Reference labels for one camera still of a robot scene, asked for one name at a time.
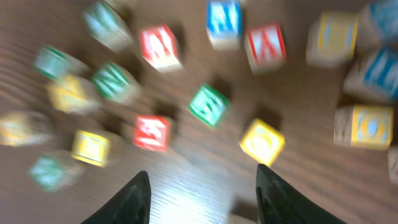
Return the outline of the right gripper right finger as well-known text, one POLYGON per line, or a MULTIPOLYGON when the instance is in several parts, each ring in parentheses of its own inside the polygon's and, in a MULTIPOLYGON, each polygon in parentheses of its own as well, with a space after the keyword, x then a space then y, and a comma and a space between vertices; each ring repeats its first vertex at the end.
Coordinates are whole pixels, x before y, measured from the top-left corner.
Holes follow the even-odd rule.
POLYGON ((257 166, 256 196, 261 224, 345 224, 264 164, 257 166))

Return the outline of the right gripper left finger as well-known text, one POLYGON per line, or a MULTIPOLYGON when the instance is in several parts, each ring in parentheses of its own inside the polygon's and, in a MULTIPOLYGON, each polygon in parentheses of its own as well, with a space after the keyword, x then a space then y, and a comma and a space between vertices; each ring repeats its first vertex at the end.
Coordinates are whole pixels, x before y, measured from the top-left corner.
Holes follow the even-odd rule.
POLYGON ((150 203, 149 176, 142 170, 81 224, 149 224, 150 203))

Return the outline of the yellow O block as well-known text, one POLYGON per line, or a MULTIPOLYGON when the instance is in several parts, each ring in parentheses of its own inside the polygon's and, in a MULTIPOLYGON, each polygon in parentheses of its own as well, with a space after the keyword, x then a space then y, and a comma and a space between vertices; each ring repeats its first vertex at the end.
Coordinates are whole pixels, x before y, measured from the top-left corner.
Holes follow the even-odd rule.
POLYGON ((335 111, 334 143, 386 150, 392 142, 394 110, 388 106, 353 105, 335 111))

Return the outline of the green B block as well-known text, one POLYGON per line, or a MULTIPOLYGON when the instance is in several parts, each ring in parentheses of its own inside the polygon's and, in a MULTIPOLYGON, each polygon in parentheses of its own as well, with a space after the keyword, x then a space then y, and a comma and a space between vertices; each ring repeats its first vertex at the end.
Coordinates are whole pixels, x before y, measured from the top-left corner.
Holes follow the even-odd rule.
POLYGON ((218 90, 203 84, 188 104, 188 110, 210 128, 215 128, 229 106, 229 99, 218 90))

